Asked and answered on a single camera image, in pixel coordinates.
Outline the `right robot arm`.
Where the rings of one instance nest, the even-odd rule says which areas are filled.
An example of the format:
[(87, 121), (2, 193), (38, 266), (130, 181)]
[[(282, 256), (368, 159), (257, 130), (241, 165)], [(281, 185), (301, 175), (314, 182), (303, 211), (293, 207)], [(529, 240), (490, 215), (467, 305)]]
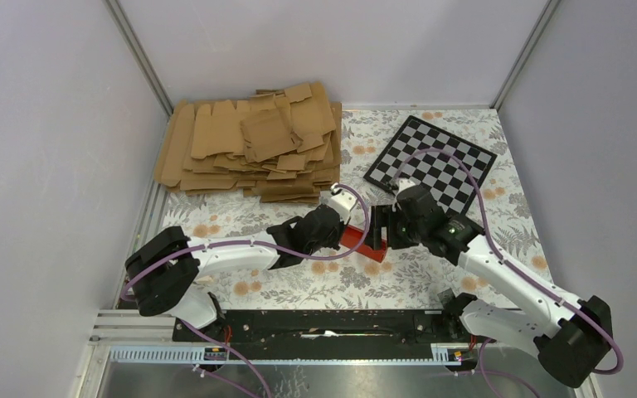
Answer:
[(423, 246), (486, 279), (516, 305), (497, 308), (473, 294), (440, 293), (442, 328), (453, 341), (489, 337), (538, 359), (563, 385), (577, 388), (611, 350), (609, 305), (597, 296), (579, 298), (527, 269), (485, 229), (461, 214), (448, 215), (424, 188), (401, 180), (392, 205), (372, 206), (365, 240), (394, 250)]

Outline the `red paper box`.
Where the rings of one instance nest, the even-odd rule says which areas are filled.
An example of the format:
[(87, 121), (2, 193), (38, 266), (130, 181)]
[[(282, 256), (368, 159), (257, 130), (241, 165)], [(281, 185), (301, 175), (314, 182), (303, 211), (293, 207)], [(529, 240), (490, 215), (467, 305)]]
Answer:
[(346, 249), (351, 249), (357, 246), (356, 252), (370, 260), (374, 260), (377, 263), (382, 263), (386, 256), (388, 245), (383, 235), (380, 235), (380, 240), (377, 240), (377, 236), (373, 233), (369, 233), (365, 236), (365, 239), (359, 245), (359, 241), (364, 236), (364, 231), (353, 225), (348, 225), (343, 232), (343, 236), (340, 240), (340, 245)]

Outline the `stack of brown cardboard blanks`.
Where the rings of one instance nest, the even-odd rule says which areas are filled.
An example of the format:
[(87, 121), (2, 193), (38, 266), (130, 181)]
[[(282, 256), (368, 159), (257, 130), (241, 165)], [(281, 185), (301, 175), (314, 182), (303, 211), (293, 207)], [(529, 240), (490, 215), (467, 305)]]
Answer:
[(262, 202), (314, 204), (339, 179), (342, 110), (319, 81), (246, 99), (183, 99), (154, 181), (188, 196), (240, 191)]

